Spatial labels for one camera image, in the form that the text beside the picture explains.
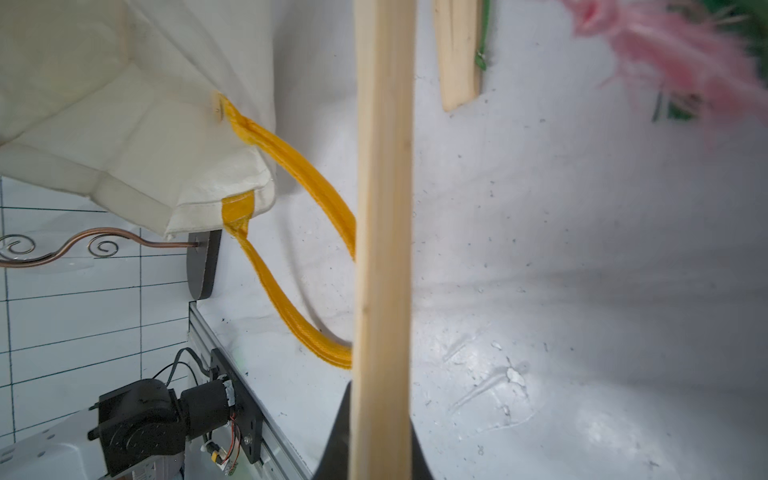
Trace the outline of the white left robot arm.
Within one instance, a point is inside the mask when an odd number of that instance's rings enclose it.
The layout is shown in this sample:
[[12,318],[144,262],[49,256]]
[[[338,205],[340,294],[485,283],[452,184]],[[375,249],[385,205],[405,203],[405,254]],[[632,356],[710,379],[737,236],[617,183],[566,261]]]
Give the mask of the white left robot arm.
[[144,379],[1,449],[3,479],[182,479],[188,444],[230,419],[232,382],[181,393]]

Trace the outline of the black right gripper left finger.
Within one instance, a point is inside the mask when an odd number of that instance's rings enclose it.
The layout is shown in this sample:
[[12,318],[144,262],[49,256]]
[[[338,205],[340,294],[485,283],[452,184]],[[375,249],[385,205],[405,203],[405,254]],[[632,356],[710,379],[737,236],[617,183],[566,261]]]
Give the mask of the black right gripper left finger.
[[313,480],[347,480],[350,449],[351,383],[348,383]]

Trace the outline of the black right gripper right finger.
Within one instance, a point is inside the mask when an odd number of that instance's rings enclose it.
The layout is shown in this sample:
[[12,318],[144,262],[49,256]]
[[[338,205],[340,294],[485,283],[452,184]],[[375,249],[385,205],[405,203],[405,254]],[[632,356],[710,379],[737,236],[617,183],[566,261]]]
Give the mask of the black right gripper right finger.
[[412,446],[412,480],[433,480],[432,473],[424,457],[415,427],[410,423]]

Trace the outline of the cream tote bag yellow handles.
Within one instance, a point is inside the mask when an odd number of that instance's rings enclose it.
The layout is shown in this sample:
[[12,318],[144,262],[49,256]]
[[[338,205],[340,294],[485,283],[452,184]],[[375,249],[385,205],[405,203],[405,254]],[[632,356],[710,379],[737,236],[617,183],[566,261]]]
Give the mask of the cream tote bag yellow handles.
[[223,229],[294,336],[325,362],[352,353],[290,302],[248,241],[284,169],[348,249],[354,216],[275,132],[267,1],[5,1],[1,173],[78,195],[158,235]]

